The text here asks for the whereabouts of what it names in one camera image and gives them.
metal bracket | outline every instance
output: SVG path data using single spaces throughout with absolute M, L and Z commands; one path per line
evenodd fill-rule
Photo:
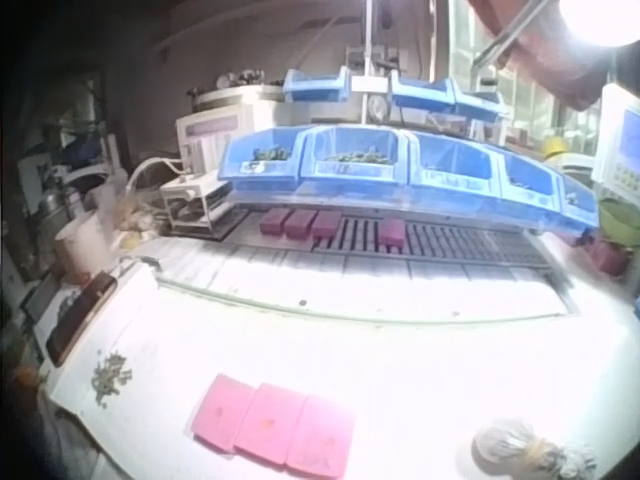
M 478 90 L 478 73 L 480 70 L 494 63 L 550 1 L 551 0 L 529 0 L 522 10 L 511 20 L 511 23 L 496 36 L 493 42 L 491 42 L 491 45 L 475 58 L 471 65 L 471 88 L 473 91 Z

metal rod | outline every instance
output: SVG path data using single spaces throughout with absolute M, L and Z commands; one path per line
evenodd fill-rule
M 495 62 L 550 1 L 529 0 L 511 23 L 496 36 L 491 45 L 476 57 L 471 65 L 471 88 L 474 91 L 478 89 L 478 73 L 480 70 Z
M 371 75 L 371 50 L 373 37 L 373 0 L 365 0 L 365 39 L 364 39 L 364 75 Z M 362 109 L 360 111 L 360 123 L 367 123 L 367 103 L 369 94 L 362 95 Z

white bucket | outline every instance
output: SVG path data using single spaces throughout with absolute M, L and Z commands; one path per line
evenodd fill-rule
M 55 251 L 69 281 L 78 285 L 88 284 L 98 273 L 109 272 L 115 266 L 115 255 L 93 211 L 81 214 L 60 230 L 55 237 Z

bright light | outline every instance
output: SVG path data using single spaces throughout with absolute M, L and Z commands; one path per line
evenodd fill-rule
M 585 42 L 620 47 L 640 40 L 640 0 L 560 0 L 560 13 Z

green plant material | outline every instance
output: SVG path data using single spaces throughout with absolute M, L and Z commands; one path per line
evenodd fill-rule
M 347 152 L 325 158 L 328 162 L 340 163 L 370 163 L 373 165 L 391 165 L 393 162 L 371 147 L 368 152 Z
M 264 161 L 285 161 L 291 156 L 291 152 L 285 148 L 276 145 L 273 148 L 256 148 L 253 151 L 254 162 Z
M 131 370 L 122 370 L 127 359 L 118 352 L 109 355 L 101 365 L 98 362 L 94 375 L 91 379 L 91 386 L 96 392 L 96 402 L 102 408 L 107 408 L 106 403 L 102 400 L 106 396 L 120 395 L 120 390 L 116 387 L 116 382 L 120 386 L 124 386 L 133 379 Z
M 564 199 L 569 205 L 577 205 L 578 204 L 578 196 L 575 193 L 567 193 L 564 196 Z

